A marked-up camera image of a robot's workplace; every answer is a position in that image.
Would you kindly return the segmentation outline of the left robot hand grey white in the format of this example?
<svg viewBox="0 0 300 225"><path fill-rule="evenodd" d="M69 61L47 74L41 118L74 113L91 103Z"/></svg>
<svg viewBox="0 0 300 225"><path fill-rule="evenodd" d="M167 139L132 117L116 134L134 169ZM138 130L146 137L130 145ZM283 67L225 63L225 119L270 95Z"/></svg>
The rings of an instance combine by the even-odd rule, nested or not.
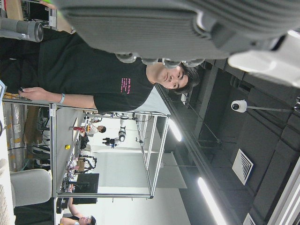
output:
<svg viewBox="0 0 300 225"><path fill-rule="evenodd" d="M300 85L297 0L56 0L91 47L126 63L167 68L227 59L230 66Z"/></svg>

